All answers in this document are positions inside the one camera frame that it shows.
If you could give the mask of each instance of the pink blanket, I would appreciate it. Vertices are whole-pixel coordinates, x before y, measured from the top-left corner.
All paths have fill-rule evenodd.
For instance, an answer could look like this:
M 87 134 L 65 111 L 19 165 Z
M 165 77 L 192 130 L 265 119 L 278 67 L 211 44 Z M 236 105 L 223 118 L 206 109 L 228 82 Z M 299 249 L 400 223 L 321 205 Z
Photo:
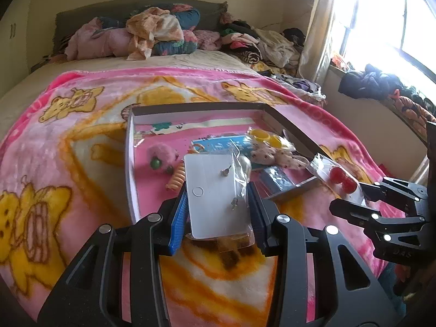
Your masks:
M 383 175 L 342 123 L 261 76 L 169 67 L 62 74 L 0 146 L 0 273 L 33 318 L 100 224 L 128 224 L 123 144 L 129 106 L 214 101 L 271 104 L 359 180 Z M 310 227 L 336 225 L 379 275 L 385 263 L 372 256 L 362 229 L 330 214 L 332 199 L 319 187 L 280 209 Z M 400 215 L 384 204 L 375 207 Z M 185 240 L 174 257 L 161 259 L 172 325 L 264 326 L 275 265 L 255 246 L 220 254 Z M 309 290 L 313 317 L 312 283 Z

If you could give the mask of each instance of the green ball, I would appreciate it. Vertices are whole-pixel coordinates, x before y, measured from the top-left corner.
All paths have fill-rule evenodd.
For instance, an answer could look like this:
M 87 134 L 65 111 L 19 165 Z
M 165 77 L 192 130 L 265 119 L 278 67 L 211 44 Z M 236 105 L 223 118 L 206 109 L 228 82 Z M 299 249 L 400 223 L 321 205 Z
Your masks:
M 162 161 L 159 160 L 156 156 L 154 156 L 150 161 L 150 167 L 154 170 L 158 169 L 162 166 Z

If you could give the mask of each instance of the curtain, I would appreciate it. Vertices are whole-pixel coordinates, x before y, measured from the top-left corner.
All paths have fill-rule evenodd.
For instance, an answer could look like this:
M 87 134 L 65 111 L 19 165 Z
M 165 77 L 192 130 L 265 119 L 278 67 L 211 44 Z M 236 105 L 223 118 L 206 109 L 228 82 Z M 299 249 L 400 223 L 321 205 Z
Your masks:
M 331 58 L 331 27 L 334 0 L 315 0 L 310 16 L 306 42 L 301 54 L 298 74 L 317 84 L 322 84 Z
M 422 160 L 419 167 L 410 177 L 409 182 L 421 184 L 422 186 L 427 186 L 427 181 L 429 178 L 429 158 L 426 156 Z

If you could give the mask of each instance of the headboard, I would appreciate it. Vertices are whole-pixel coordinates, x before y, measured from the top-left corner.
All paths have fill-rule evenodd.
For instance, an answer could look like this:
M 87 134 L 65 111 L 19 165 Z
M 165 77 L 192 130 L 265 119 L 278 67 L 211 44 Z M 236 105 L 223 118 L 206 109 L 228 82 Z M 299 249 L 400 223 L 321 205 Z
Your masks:
M 112 0 L 60 12 L 56 15 L 56 32 L 53 37 L 53 51 L 57 51 L 63 37 L 73 34 L 94 17 L 104 16 L 125 21 L 130 12 L 143 10 L 156 3 L 184 3 L 200 11 L 200 23 L 196 29 L 218 30 L 219 18 L 227 11 L 227 2 L 213 3 L 198 0 Z

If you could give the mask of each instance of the silver bolt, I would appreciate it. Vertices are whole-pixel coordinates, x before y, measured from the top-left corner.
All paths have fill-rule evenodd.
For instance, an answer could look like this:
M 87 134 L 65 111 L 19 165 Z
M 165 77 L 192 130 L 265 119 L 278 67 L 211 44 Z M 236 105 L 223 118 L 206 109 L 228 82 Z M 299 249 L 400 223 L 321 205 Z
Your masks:
M 327 233 L 329 233 L 330 235 L 337 235 L 339 233 L 339 230 L 336 226 L 333 225 L 328 225 L 326 227 L 326 231 Z
M 287 222 L 290 222 L 291 219 L 289 218 L 289 216 L 285 215 L 285 214 L 281 214 L 277 216 L 277 221 L 281 222 L 282 224 L 285 224 Z
M 153 213 L 147 216 L 147 220 L 149 222 L 158 222 L 161 219 L 161 216 L 158 213 Z
M 106 234 L 106 233 L 110 232 L 111 230 L 112 230 L 112 227 L 108 224 L 104 224 L 104 225 L 99 227 L 99 232 L 101 234 Z

